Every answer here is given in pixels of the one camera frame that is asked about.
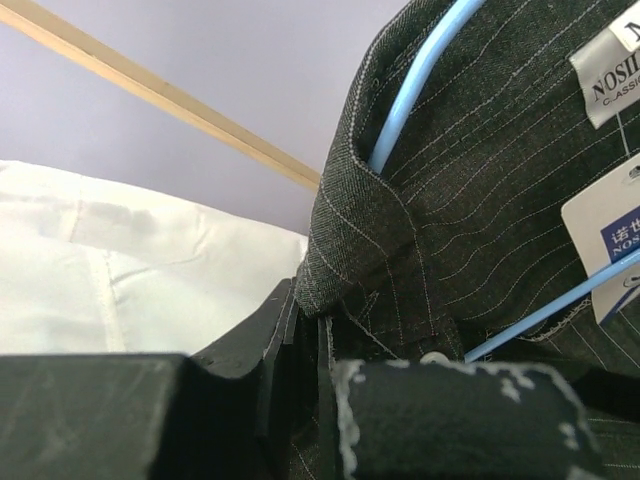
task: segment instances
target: hang tag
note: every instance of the hang tag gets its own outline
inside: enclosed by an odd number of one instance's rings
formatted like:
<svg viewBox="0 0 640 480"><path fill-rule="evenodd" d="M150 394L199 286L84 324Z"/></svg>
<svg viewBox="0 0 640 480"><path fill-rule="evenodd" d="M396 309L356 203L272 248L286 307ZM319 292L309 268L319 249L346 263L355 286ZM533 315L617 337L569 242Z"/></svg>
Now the hang tag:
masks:
<svg viewBox="0 0 640 480"><path fill-rule="evenodd" d="M640 248L640 155L591 184L562 207L562 219L588 276ZM640 294L640 265L591 292L602 323Z"/></svg>
<svg viewBox="0 0 640 480"><path fill-rule="evenodd" d="M636 2L616 18L609 25L609 30L629 53L637 50L640 47L640 2Z"/></svg>
<svg viewBox="0 0 640 480"><path fill-rule="evenodd" d="M569 59L584 96L587 116L600 128L640 98L640 2Z"/></svg>

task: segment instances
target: dark gray pinstripe fabric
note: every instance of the dark gray pinstripe fabric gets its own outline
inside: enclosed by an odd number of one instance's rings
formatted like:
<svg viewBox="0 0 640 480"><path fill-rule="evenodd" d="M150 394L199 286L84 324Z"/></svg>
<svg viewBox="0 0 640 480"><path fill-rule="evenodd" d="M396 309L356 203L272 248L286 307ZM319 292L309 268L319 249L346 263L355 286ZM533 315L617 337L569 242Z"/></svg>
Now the dark gray pinstripe fabric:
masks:
<svg viewBox="0 0 640 480"><path fill-rule="evenodd" d="M334 317L338 357L459 359L583 281L560 208L627 159L615 121L589 123L568 57L634 2L489 0L373 174L366 159L399 85L451 3L414 0L374 40L325 166L296 295L308 315ZM639 152L640 104L621 119ZM587 302L528 332L519 341L533 348L509 359L639 375L639 302L604 329ZM594 418L611 478L638 478L637 428L618 435L622 424Z"/></svg>

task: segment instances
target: wooden stick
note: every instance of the wooden stick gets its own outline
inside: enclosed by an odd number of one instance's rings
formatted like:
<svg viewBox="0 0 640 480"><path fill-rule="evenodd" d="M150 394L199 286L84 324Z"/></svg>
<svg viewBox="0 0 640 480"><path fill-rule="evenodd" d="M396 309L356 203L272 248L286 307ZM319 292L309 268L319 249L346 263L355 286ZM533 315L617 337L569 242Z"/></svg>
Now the wooden stick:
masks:
<svg viewBox="0 0 640 480"><path fill-rule="evenodd" d="M0 21L130 93L316 190L320 174L30 0L0 0Z"/></svg>

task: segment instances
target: blue plastic hanger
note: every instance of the blue plastic hanger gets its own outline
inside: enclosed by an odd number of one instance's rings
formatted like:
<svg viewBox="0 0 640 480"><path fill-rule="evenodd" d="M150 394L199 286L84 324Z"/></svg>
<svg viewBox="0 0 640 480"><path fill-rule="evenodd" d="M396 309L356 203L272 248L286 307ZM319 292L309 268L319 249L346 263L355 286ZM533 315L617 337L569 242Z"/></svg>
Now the blue plastic hanger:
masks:
<svg viewBox="0 0 640 480"><path fill-rule="evenodd" d="M391 155L391 151L398 141L400 133L409 118L411 109L415 105L431 70L433 70L433 67L436 64L436 61L440 58L442 52L444 52L460 29L484 4L484 2L485 0L458 0L453 4L445 16L442 17L442 20L440 20L436 28L431 32L418 51L415 60L409 68L407 77L400 87L398 96L391 106L389 116L384 122L382 131L380 132L380 137L378 137L378 141L376 142L371 158L369 159L369 166L376 173L380 174L387 163L387 160ZM471 350L464 356L465 362L473 362L483 355L487 355L514 337L544 321L554 313L569 306L576 300L579 300L594 288L607 282L627 268L639 263L640 250L636 250L635 252L632 252L626 257L618 260L616 263L603 268L577 287L556 298L553 302Z"/></svg>

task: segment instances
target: white fabric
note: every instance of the white fabric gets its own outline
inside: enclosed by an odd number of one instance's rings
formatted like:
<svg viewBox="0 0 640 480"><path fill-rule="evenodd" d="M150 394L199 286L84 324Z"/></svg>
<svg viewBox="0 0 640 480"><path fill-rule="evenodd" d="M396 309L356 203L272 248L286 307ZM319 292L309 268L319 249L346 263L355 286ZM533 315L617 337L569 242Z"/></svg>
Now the white fabric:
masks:
<svg viewBox="0 0 640 480"><path fill-rule="evenodd" d="M149 190L0 161L0 353L192 354L307 239Z"/></svg>

